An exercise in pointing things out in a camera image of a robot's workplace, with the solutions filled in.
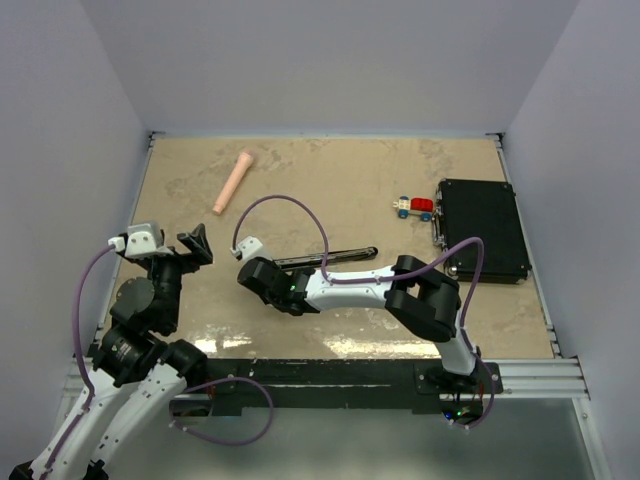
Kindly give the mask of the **black stapler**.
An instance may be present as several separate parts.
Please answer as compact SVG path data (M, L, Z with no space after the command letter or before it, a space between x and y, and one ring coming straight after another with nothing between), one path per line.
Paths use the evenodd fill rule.
M322 263L323 255L323 252L319 252L297 257L275 259L274 262L283 270L319 268ZM334 265L355 261L366 261L375 259L377 255L378 249L375 246L347 250L336 250L330 251L327 254L326 263L328 265Z

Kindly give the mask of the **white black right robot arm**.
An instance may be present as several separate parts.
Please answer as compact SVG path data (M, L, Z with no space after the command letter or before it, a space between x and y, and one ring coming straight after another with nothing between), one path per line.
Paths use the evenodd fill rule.
M237 281L264 304L292 316L339 308L385 310L413 335L434 343L452 390L469 392L481 380L477 349L465 331L470 301L460 298L455 280L413 256L401 255L370 274L287 272L273 260L255 257L244 263Z

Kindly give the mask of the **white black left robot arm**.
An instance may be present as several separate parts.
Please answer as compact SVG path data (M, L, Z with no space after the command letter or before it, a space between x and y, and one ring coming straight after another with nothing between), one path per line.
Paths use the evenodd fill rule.
M178 326L183 276L212 264L204 224L180 233L180 253L166 245L154 221L131 225L108 241L114 253L141 267L127 280L109 314L111 327L92 356L78 362L84 386L44 451L16 466L13 479L106 479L109 465L182 391L207 380L206 355L185 340L165 337Z

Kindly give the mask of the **pink toy microphone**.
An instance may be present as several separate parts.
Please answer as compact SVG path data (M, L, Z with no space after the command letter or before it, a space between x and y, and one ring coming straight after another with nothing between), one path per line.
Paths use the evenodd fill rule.
M254 156L249 152L243 151L239 154L234 168L214 202L212 211L215 215L221 215L226 209L234 192L253 163Z

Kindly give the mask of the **red toy block car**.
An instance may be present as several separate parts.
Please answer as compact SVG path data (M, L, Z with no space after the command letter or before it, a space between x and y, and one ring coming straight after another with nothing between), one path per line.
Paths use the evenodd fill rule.
M421 221L429 222L432 219L434 202L429 198L401 196L393 203L393 208L401 219L417 216Z

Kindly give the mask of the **black hard case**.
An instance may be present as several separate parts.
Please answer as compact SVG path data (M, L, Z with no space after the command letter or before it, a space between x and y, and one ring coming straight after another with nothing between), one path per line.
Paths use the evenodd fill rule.
M513 285L529 277L531 263L510 183L441 180L432 225L433 243L443 251L470 237L483 241L481 282Z

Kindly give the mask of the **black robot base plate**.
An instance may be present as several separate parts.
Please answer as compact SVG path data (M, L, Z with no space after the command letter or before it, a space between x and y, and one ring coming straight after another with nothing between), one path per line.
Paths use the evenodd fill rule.
M480 400L503 392L496 363L477 367L470 380L446 377L438 359L210 359L203 380L179 398L213 402L216 416L245 408L394 409L451 413L457 405L480 412ZM211 382L221 381L215 386Z

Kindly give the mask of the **aluminium frame rail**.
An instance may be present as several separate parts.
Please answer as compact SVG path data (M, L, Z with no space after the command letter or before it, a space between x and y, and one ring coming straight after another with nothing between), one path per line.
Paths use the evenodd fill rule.
M581 364L572 359L496 360L502 397L514 399L585 399L589 390Z

